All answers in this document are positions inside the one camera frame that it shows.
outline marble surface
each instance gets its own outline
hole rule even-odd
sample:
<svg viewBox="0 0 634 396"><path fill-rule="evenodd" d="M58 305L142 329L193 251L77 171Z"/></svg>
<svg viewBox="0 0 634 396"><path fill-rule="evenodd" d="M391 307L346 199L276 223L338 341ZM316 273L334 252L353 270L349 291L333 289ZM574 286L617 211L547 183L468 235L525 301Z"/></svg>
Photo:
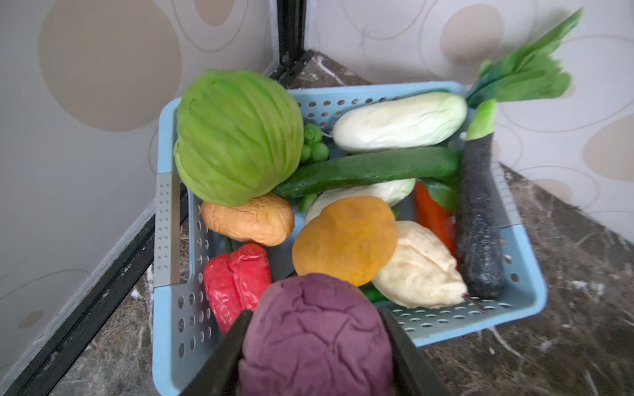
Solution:
<svg viewBox="0 0 634 396"><path fill-rule="evenodd" d="M292 87L367 84L316 54ZM548 285L533 317L421 348L456 395L634 395L634 246L505 169ZM186 278L187 228L181 229ZM148 271L52 395L156 395Z"/></svg>

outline beige root vegetable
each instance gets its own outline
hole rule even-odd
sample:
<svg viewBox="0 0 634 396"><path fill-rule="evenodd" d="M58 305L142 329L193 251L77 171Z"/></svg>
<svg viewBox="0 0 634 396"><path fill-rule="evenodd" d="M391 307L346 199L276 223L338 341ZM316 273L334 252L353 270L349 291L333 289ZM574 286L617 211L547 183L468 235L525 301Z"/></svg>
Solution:
<svg viewBox="0 0 634 396"><path fill-rule="evenodd" d="M286 200L268 193L237 208L203 202L200 213L207 227L242 242L277 246L293 232L295 215Z"/></svg>
<svg viewBox="0 0 634 396"><path fill-rule="evenodd" d="M467 285L456 259L429 229L397 221L398 242L390 261L372 280L390 301L407 308L440 308L463 301Z"/></svg>

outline eggplant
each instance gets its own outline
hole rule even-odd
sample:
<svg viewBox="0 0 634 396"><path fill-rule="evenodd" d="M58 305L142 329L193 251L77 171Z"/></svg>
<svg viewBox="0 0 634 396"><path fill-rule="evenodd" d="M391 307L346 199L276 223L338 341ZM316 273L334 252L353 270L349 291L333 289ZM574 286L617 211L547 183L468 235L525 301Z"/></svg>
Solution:
<svg viewBox="0 0 634 396"><path fill-rule="evenodd" d="M460 164L456 211L458 269L472 296L495 299L504 285L500 228L493 215L495 184L491 177L494 99L480 104L467 130Z"/></svg>

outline basket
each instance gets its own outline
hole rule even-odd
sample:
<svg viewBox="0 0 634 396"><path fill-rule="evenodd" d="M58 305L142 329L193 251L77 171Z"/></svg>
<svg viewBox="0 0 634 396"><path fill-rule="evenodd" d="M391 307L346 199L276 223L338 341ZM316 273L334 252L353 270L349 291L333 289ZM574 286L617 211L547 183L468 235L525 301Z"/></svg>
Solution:
<svg viewBox="0 0 634 396"><path fill-rule="evenodd" d="M343 113L353 108L432 91L466 94L465 88L456 82L294 89L289 93L298 102L305 122L314 122L328 131ZM221 236L205 226L200 215L201 200L191 191L190 276L187 283L179 283L180 179L172 157L179 103L180 99L175 99L163 109L158 135L152 364L154 384L163 396L180 394L221 339L204 293L202 272L209 259L224 253L225 247ZM450 147L463 148L462 133L473 114L471 110L465 125L452 136ZM332 156L343 155L332 148ZM467 302L441 309L406 309L390 302L378 303L377 308L388 308L394 314L418 347L537 314L546 304L544 279L504 175L495 161L491 164L491 177L499 192L494 203L506 263L507 282L502 296L497 300L481 300L488 314ZM398 208L403 220L415 219L411 199L401 202ZM291 236L280 246L267 249L274 281L286 278L293 271L292 244L303 225L304 215L295 212L295 229Z"/></svg>

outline cabbage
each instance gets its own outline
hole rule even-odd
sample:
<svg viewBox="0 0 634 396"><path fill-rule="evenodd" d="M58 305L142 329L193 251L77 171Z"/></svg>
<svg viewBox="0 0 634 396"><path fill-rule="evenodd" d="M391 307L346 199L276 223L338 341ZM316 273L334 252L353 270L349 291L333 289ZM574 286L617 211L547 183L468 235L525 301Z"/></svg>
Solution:
<svg viewBox="0 0 634 396"><path fill-rule="evenodd" d="M183 93L174 162L203 201L239 207L299 165L302 114L277 82L249 70L209 70Z"/></svg>

